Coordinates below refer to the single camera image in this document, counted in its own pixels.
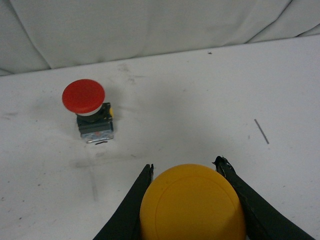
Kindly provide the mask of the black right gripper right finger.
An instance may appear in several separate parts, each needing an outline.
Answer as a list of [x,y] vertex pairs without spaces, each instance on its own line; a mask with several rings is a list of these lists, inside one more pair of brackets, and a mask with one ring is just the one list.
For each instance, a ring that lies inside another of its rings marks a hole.
[[251,240],[312,240],[313,237],[302,230],[252,187],[242,180],[233,166],[223,156],[217,156],[213,162],[216,171],[221,174],[235,190],[246,223],[247,236]]

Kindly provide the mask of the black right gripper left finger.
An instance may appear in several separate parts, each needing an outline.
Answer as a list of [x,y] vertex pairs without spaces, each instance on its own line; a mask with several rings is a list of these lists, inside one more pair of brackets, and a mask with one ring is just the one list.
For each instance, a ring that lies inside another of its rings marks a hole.
[[102,227],[95,240],[140,240],[140,208],[143,197],[153,181],[154,165],[146,164],[130,190]]

